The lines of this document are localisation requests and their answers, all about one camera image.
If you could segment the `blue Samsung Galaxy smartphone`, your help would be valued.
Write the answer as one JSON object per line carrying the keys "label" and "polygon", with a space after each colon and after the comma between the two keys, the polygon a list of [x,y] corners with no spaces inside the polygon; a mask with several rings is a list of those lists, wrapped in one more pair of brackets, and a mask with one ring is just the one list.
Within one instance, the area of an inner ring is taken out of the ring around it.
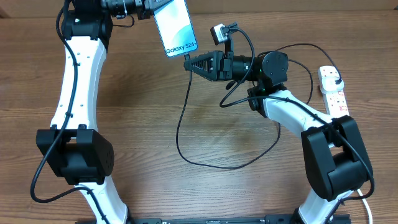
{"label": "blue Samsung Galaxy smartphone", "polygon": [[154,12],[154,17],[168,58],[197,50],[197,38],[186,0],[168,2]]}

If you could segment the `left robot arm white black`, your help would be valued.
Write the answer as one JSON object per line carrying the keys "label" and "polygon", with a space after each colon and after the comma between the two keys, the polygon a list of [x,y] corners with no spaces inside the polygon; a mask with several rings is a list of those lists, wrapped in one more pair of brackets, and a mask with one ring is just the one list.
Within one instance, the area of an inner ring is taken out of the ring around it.
{"label": "left robot arm white black", "polygon": [[65,1],[55,26],[65,48],[65,69],[56,112],[36,144],[57,177],[81,192],[96,223],[132,223],[111,177],[112,144],[98,131],[96,104],[113,19],[148,19],[165,1]]}

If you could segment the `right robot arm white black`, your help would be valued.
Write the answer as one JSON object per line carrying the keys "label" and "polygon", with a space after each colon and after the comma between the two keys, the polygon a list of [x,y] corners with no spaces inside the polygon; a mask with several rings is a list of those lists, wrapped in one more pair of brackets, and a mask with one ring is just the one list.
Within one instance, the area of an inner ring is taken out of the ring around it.
{"label": "right robot arm white black", "polygon": [[349,200],[364,200],[375,188],[373,168],[356,121],[322,113],[286,89],[287,54],[277,49],[258,56],[235,56],[231,42],[226,52],[213,51],[190,58],[184,68],[210,81],[227,81],[228,88],[243,80],[257,81],[245,99],[253,111],[285,126],[302,141],[305,171],[311,191],[291,215],[268,215],[266,223],[351,223],[336,215]]}

